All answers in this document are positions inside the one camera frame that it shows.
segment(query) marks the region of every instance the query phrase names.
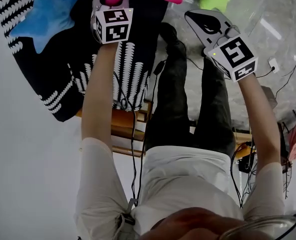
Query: leg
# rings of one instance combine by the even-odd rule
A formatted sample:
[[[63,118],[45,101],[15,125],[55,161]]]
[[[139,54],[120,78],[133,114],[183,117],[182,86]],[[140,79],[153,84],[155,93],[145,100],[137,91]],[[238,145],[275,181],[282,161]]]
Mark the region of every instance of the leg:
[[[235,137],[224,74],[208,58],[203,61],[202,99],[194,146],[231,158],[235,151]]]
[[[173,42],[158,83],[158,105],[147,127],[146,150],[156,146],[187,146],[189,119],[185,81],[186,47]]]

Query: blue star pillow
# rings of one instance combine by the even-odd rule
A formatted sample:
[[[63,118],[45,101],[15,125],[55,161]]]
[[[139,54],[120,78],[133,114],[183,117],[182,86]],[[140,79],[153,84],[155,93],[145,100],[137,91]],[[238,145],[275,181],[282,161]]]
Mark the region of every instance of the blue star pillow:
[[[40,54],[57,33],[75,25],[70,11],[77,0],[34,0],[32,10],[12,29],[12,37],[29,37]]]

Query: shirt sleeve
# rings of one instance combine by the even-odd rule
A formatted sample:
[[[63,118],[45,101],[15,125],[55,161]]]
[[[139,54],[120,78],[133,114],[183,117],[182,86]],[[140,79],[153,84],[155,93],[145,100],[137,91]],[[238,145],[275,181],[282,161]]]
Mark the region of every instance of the shirt sleeve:
[[[81,176],[74,221],[82,240],[111,240],[127,198],[113,153],[102,141],[82,141]]]
[[[243,208],[245,221],[285,213],[283,171],[280,163],[272,162],[263,167]]]

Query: electrical outlet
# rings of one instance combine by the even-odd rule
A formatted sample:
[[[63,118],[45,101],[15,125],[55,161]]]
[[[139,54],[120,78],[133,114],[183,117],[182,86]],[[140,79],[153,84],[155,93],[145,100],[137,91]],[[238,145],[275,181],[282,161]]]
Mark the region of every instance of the electrical outlet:
[[[278,66],[278,63],[277,63],[277,60],[275,58],[269,59],[268,63],[270,65],[271,69],[272,69],[272,72],[277,73],[280,70],[280,68]]]

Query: white wall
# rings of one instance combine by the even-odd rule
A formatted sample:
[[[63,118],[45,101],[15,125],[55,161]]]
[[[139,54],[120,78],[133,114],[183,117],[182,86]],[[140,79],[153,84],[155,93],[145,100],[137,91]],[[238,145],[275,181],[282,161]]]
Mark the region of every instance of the white wall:
[[[0,24],[0,240],[77,239],[79,147],[80,118],[61,123],[48,112]],[[130,198],[131,157],[117,155],[116,166]]]

